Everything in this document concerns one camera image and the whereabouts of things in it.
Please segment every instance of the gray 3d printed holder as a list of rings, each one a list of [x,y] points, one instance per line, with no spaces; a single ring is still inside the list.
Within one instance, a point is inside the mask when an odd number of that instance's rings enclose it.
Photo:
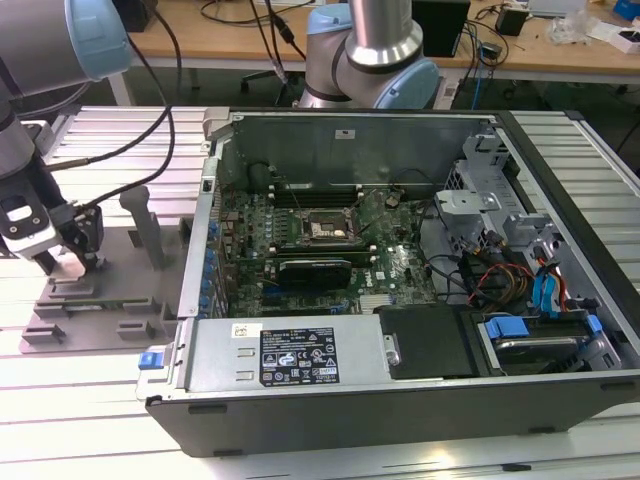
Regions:
[[[191,231],[188,220],[160,228],[149,191],[120,197],[136,228],[108,228],[104,264],[69,281],[49,279],[23,330],[22,353],[144,349],[175,335]]]

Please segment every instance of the white sticker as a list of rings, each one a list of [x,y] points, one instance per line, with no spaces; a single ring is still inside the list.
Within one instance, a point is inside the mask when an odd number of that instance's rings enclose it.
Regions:
[[[353,140],[355,138],[355,130],[336,130],[336,140]]]
[[[258,338],[261,330],[261,323],[234,323],[231,325],[231,338]]]

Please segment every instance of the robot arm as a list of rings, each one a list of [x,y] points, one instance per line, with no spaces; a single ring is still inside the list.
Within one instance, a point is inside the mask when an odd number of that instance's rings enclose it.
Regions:
[[[9,100],[129,68],[127,34],[111,0],[0,0],[0,248],[36,260],[64,245],[85,268],[102,239],[100,209],[79,218],[60,194]],[[83,221],[89,215],[92,221]]]
[[[350,0],[309,17],[300,107],[423,108],[438,77],[411,0]]]

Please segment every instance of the motherboard chip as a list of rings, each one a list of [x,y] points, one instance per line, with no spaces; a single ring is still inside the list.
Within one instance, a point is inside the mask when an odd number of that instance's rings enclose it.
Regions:
[[[343,210],[309,212],[304,222],[304,234],[311,242],[353,241],[351,215]]]

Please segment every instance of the wooden desk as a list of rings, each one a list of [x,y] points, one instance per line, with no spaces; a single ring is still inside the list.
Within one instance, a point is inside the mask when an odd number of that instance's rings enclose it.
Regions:
[[[240,28],[222,25],[207,20],[199,9],[204,2],[199,0],[160,0],[158,8],[176,33],[184,66],[190,69],[221,68],[238,70],[268,70],[271,64],[257,28]],[[497,1],[472,0],[469,18],[475,18],[482,7]],[[604,5],[590,5],[594,16],[618,25],[628,25],[617,17],[612,9],[615,0]],[[259,12],[265,12],[258,6]],[[214,13],[216,6],[210,7]],[[296,43],[306,48],[306,24],[310,8],[298,8],[283,16],[296,36]],[[219,16],[228,20],[252,18],[251,8],[245,0],[234,0],[220,6]],[[493,26],[496,15],[489,15],[483,22]],[[640,83],[640,56],[624,55],[611,45],[593,40],[591,45],[553,45],[547,38],[549,20],[529,20],[519,37],[507,37],[510,45],[509,57],[495,72],[495,78],[538,81],[571,81],[586,83]],[[481,39],[501,44],[501,40],[489,30],[479,27]],[[153,66],[175,65],[171,41],[158,22],[154,22],[144,33],[132,34],[132,38],[147,55]],[[298,54],[279,42],[285,68],[302,71],[304,62]],[[464,76],[471,61],[471,47],[467,35],[463,36],[458,52],[453,58],[434,58],[441,69],[443,81],[436,96],[436,108],[451,107],[453,92]],[[111,80],[119,105],[130,105],[131,97],[122,76]]]

